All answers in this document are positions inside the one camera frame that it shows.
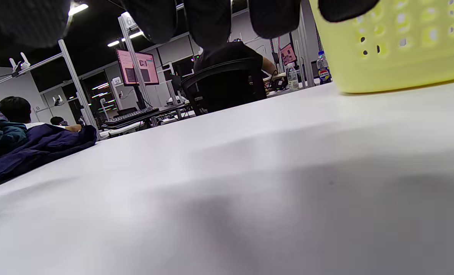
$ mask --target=yellow plastic basket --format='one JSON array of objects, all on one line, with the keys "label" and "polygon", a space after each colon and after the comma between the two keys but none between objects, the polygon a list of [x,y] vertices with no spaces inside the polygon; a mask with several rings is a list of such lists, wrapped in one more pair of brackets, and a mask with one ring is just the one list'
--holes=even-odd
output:
[{"label": "yellow plastic basket", "polygon": [[380,0],[341,23],[317,28],[342,92],[380,92],[454,80],[454,0]]}]

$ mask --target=white table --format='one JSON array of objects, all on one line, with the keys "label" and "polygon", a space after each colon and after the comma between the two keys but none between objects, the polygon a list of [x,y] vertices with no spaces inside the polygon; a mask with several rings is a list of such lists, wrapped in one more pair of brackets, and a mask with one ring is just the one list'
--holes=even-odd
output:
[{"label": "white table", "polygon": [[110,136],[114,136],[116,134],[122,134],[125,132],[128,132],[130,130],[136,129],[140,127],[140,125],[143,125],[143,122],[139,121],[134,124],[130,124],[129,126],[126,127],[121,127],[120,129],[116,130],[104,130],[103,132],[100,132],[101,139],[107,139]]},{"label": "white table", "polygon": [[10,274],[454,275],[454,83],[321,85],[36,169],[0,186]]}]

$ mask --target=black hair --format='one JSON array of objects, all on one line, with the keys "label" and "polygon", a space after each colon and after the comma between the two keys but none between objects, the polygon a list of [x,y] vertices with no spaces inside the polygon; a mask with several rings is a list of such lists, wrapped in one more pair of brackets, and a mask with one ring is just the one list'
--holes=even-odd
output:
[{"label": "black hair", "polygon": [[10,122],[30,123],[30,103],[23,97],[9,96],[0,101],[0,111]]},{"label": "black hair", "polygon": [[61,122],[63,122],[63,121],[64,121],[64,119],[60,116],[55,116],[50,119],[50,123],[52,125],[60,125]]}]

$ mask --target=plastic water bottle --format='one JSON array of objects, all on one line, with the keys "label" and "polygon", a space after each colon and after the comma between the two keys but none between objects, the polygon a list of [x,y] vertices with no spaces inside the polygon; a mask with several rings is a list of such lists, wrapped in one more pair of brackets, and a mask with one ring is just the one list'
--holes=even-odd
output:
[{"label": "plastic water bottle", "polygon": [[323,51],[319,52],[317,68],[319,69],[320,85],[332,82],[328,62]]},{"label": "plastic water bottle", "polygon": [[288,89],[298,89],[298,75],[295,70],[295,64],[293,62],[286,66],[286,77],[288,78]]}]

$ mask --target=black ceiling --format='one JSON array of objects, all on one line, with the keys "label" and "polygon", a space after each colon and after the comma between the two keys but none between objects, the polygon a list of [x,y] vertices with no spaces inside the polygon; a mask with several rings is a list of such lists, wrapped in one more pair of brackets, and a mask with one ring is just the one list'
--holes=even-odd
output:
[{"label": "black ceiling", "polygon": [[[68,33],[64,38],[68,52],[78,75],[85,74],[101,66],[116,61],[115,47],[108,47],[110,42],[122,37],[118,17],[124,12],[119,0],[83,0],[89,8],[75,14]],[[247,7],[246,0],[234,0],[232,12]],[[187,32],[184,9],[178,11],[178,29],[175,36]],[[134,38],[136,52],[154,45],[143,37]],[[59,46],[48,49],[33,49],[21,45],[0,30],[0,66],[10,67],[9,58],[20,60],[24,52],[28,61],[35,64],[60,52]],[[70,80],[63,58],[47,63],[32,71],[33,79],[39,91],[54,87],[65,80]]]}]

